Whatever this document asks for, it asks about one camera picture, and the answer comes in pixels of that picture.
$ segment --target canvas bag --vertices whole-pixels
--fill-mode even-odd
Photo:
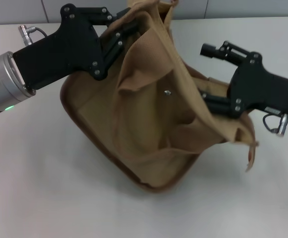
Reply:
[[[101,38],[135,18],[139,33],[128,39],[108,77],[96,81],[77,72],[61,89],[61,102],[79,128],[131,180],[153,192],[171,188],[214,144],[249,145],[247,170],[255,157],[248,114],[212,115],[198,91],[225,97],[228,85],[206,78],[178,55],[169,29],[176,4],[129,0],[131,10]]]

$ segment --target table surface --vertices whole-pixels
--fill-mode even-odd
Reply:
[[[36,26],[51,34],[59,25]],[[199,56],[203,43],[230,40],[288,77],[288,17],[181,20],[172,32],[182,58],[207,76],[230,81],[235,66]],[[21,48],[17,26],[0,25],[0,54]],[[0,238],[288,238],[288,130],[283,139],[267,132],[264,113],[251,114],[260,146],[249,173],[246,146],[216,145],[175,189],[149,194],[71,121],[63,81],[0,114]]]

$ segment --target gray wall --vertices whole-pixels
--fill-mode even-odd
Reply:
[[[60,7],[106,6],[111,13],[125,8],[126,0],[0,0],[0,24],[60,21]],[[288,16],[288,0],[180,0],[176,19]]]

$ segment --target cable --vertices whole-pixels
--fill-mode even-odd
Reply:
[[[270,129],[269,126],[268,126],[268,124],[267,124],[266,121],[265,121],[266,118],[269,117],[269,116],[274,116],[274,115],[273,115],[273,114],[266,114],[266,115],[263,117],[263,124],[264,124],[265,128],[266,128],[269,132],[271,132],[271,133],[273,133],[273,134],[276,134],[276,133],[279,132],[279,129],[278,129],[278,128]]]
[[[44,37],[47,37],[47,34],[46,34],[42,29],[40,29],[40,28],[38,28],[38,27],[35,27],[35,29],[36,29],[37,31],[40,31],[40,32],[44,35]]]

